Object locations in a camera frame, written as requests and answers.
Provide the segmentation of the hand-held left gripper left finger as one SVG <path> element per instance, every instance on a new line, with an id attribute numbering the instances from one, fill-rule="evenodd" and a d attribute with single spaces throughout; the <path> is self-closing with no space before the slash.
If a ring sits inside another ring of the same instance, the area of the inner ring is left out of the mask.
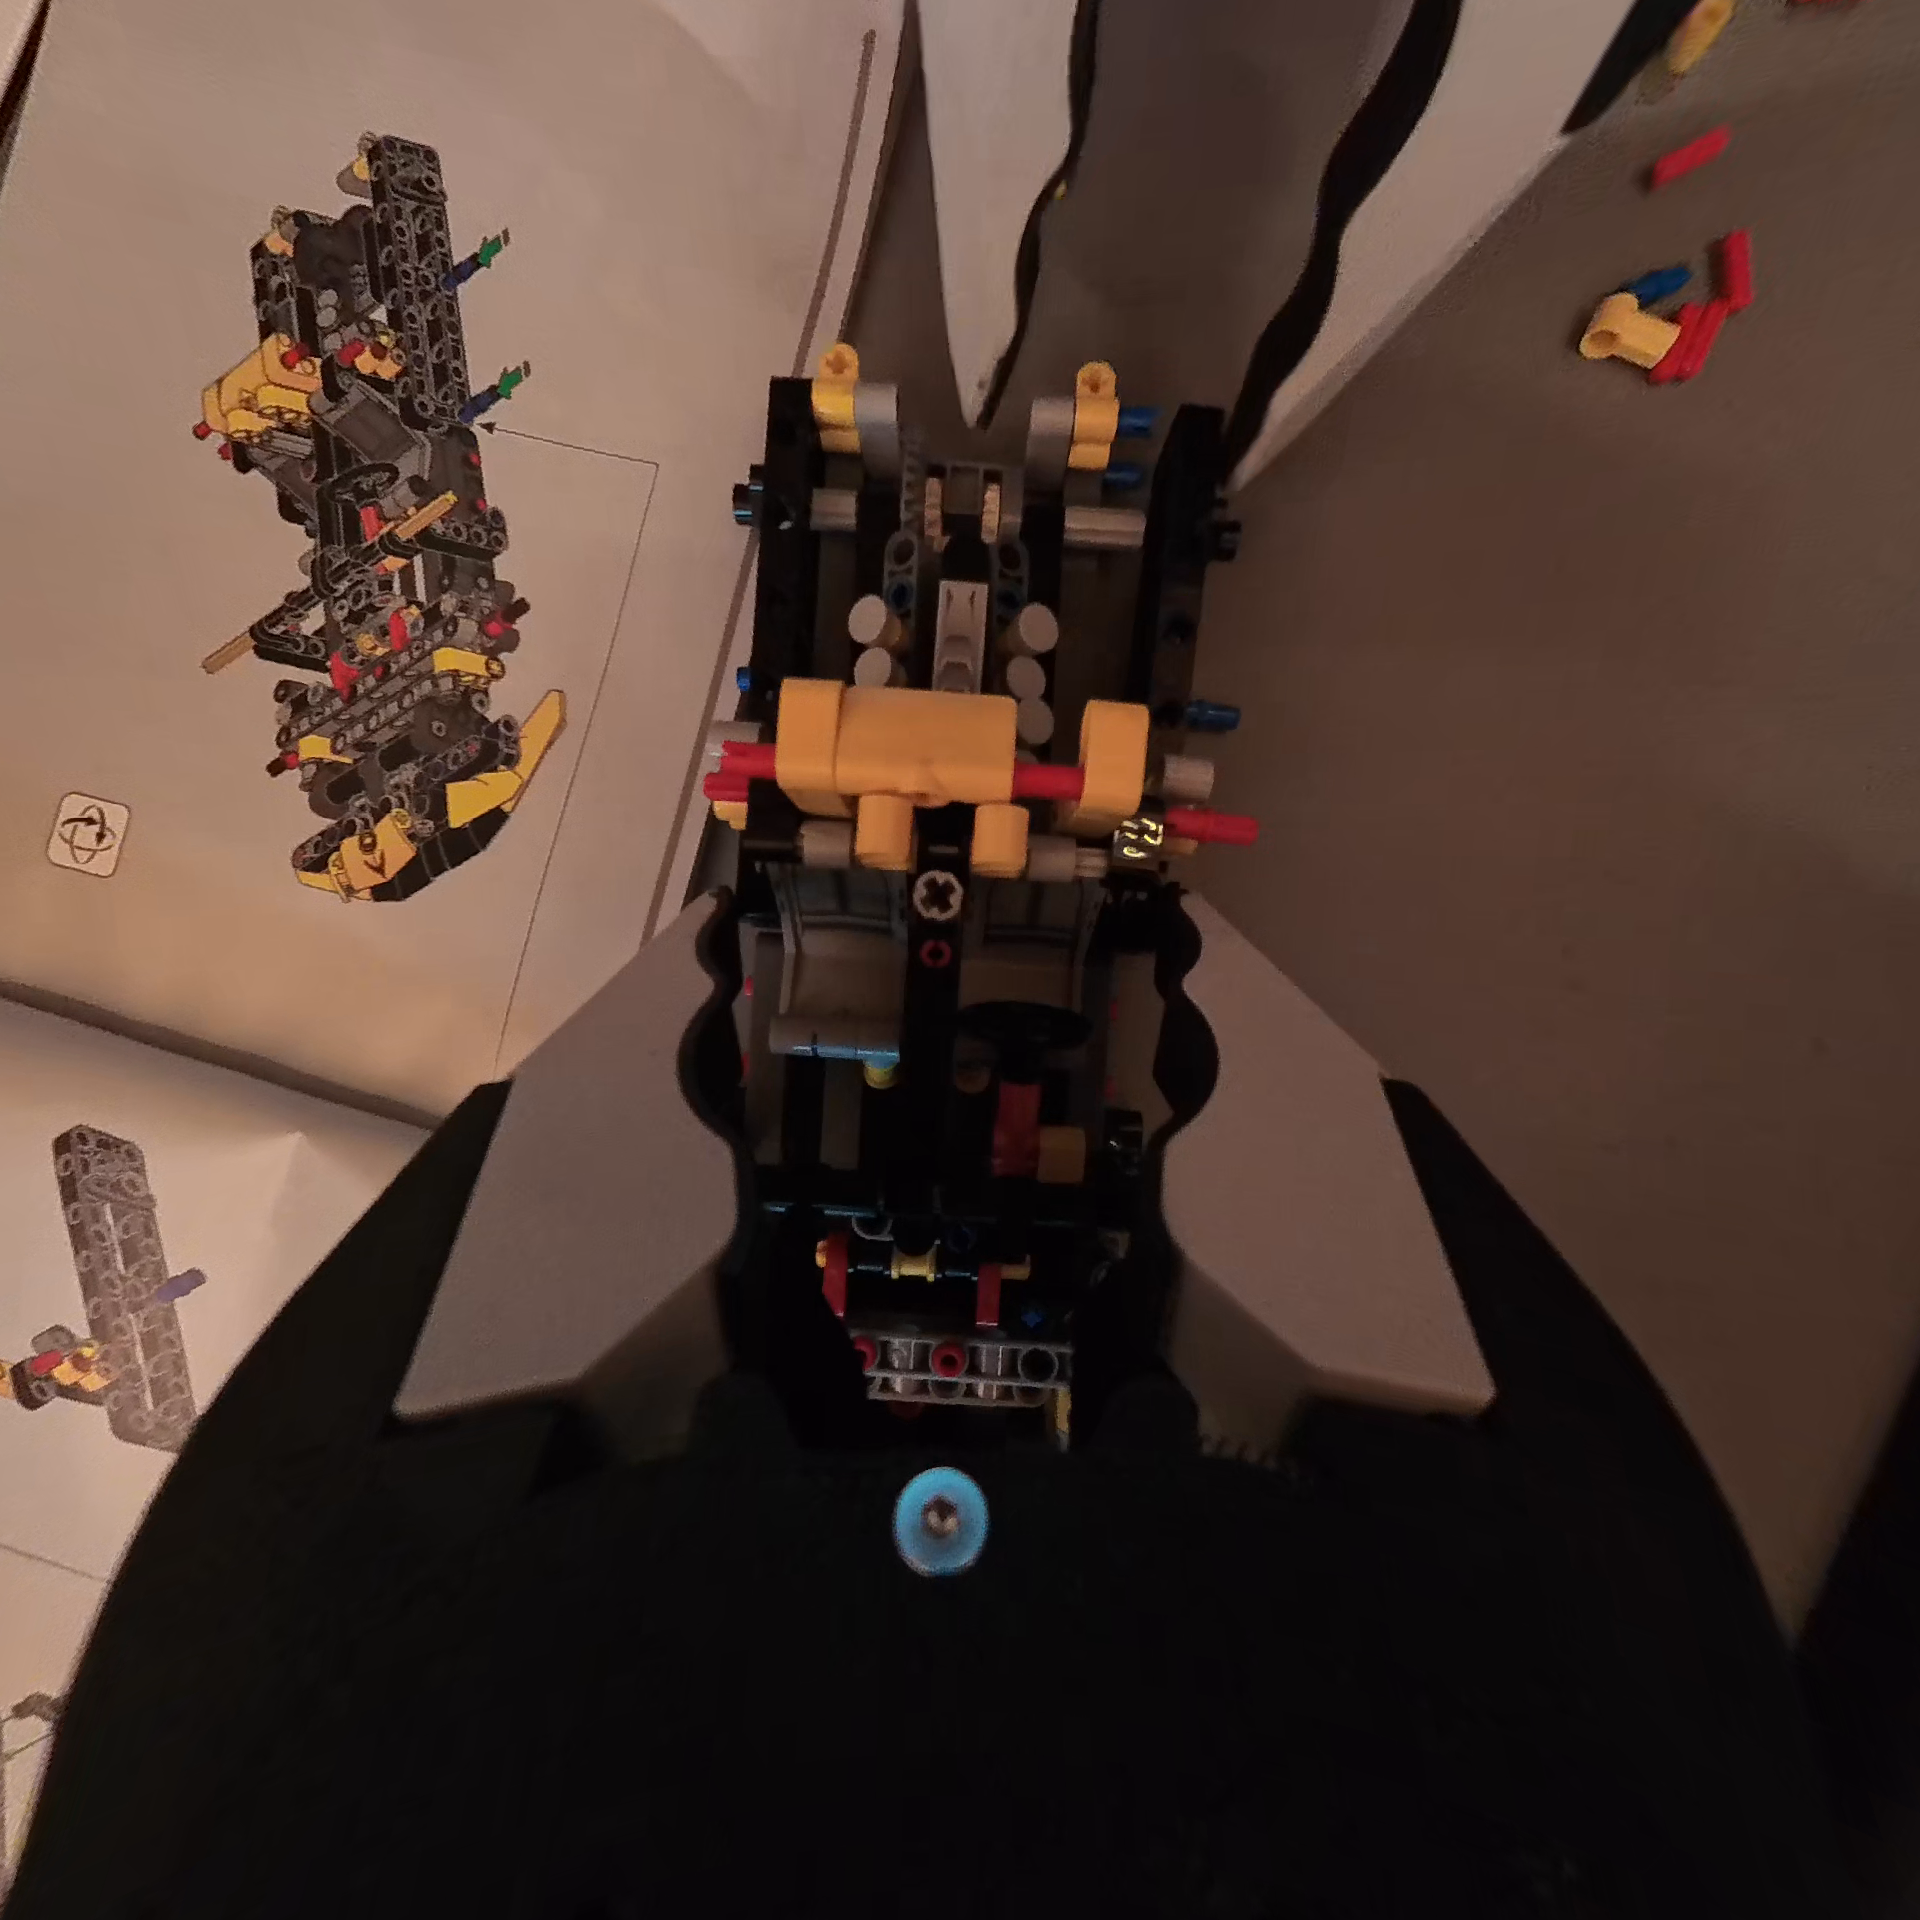
<path id="1" fill-rule="evenodd" d="M 729 905 L 684 906 L 516 1068 L 399 1416 L 563 1400 L 689 1420 L 728 1368 L 736 1152 L 698 1112 L 689 1062 Z"/>

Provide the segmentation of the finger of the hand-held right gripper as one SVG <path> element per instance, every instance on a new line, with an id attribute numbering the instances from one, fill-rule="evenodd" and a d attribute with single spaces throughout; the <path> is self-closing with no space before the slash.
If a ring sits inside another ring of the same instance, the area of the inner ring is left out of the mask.
<path id="1" fill-rule="evenodd" d="M 1089 137 L 1099 2 L 918 2 L 946 343 L 988 426 L 1041 285 L 1050 207 Z"/>
<path id="2" fill-rule="evenodd" d="M 1544 172 L 1627 2 L 1447 5 L 1444 47 L 1408 132 L 1336 217 L 1328 305 L 1286 374 L 1251 369 L 1232 485 L 1246 488 L 1401 329 Z"/>

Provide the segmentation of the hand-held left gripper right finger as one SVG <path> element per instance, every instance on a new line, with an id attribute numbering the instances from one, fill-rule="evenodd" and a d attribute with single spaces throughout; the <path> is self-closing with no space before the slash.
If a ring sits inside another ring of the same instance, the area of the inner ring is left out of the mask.
<path id="1" fill-rule="evenodd" d="M 1211 902 L 1184 992 L 1214 1090 L 1170 1141 L 1170 1372 L 1201 1412 L 1482 1412 L 1496 1381 L 1378 1062 Z"/>

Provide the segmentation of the partly built lego car chassis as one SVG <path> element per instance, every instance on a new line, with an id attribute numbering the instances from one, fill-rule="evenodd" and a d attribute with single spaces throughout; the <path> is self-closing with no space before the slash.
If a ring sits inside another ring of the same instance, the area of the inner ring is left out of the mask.
<path id="1" fill-rule="evenodd" d="M 1179 866 L 1249 848 L 1196 690 L 1239 550 L 1230 416 L 1084 362 L 1015 460 L 929 448 L 834 343 L 735 488 L 753 646 L 704 800 L 736 839 L 759 1354 L 880 1438 L 1073 1447 L 1168 1111 Z"/>

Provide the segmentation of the scattered lego pins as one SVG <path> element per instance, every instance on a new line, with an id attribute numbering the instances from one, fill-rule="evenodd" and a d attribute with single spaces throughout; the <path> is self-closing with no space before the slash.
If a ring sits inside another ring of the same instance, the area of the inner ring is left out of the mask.
<path id="1" fill-rule="evenodd" d="M 1639 93 L 1648 102 L 1667 101 L 1706 62 L 1737 10 L 1737 2 L 1688 5 L 1656 44 Z M 1731 320 L 1755 301 L 1751 228 L 1714 234 L 1704 260 L 1704 273 L 1688 260 L 1672 260 L 1622 281 L 1598 300 L 1578 335 L 1578 354 L 1639 369 L 1656 389 L 1697 378 Z"/>

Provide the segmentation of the open instruction booklet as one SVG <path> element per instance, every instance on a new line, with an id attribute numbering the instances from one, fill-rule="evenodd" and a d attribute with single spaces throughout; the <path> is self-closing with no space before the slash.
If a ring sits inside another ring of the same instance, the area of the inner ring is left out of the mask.
<path id="1" fill-rule="evenodd" d="M 164 1422 L 680 905 L 770 377 L 840 333 L 906 5 L 22 5 L 6 1354 L 131 1145 Z"/>

